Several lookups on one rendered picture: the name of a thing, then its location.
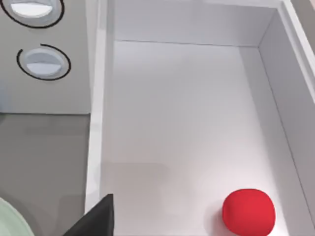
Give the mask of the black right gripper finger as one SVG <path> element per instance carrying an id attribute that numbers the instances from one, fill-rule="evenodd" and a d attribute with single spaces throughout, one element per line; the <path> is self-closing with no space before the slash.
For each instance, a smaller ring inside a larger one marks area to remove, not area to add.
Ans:
<path id="1" fill-rule="evenodd" d="M 107 194 L 63 236 L 114 236 L 114 195 Z"/>

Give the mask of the red apple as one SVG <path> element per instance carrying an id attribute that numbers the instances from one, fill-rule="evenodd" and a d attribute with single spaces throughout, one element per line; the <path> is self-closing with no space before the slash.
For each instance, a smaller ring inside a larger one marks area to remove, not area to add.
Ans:
<path id="1" fill-rule="evenodd" d="M 222 221 L 238 236 L 268 236 L 276 222 L 275 207 L 261 190 L 238 189 L 224 199 Z"/>

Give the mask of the pale round microwave knob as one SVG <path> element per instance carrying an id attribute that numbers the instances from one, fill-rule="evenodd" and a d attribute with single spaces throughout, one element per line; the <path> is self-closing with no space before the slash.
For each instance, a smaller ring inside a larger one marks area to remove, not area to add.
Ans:
<path id="1" fill-rule="evenodd" d="M 31 29 L 53 27 L 65 12 L 63 0 L 0 0 L 0 7 L 12 21 Z"/>
<path id="2" fill-rule="evenodd" d="M 49 82 L 66 77 L 72 69 L 69 56 L 48 44 L 29 50 L 20 49 L 16 54 L 16 63 L 24 74 Z"/>

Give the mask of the pale green plate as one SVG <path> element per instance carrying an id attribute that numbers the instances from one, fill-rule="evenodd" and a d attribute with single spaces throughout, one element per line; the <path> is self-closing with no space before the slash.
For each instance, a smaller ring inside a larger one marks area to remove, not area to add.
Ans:
<path id="1" fill-rule="evenodd" d="M 21 213 L 0 198 L 0 236 L 35 236 Z"/>

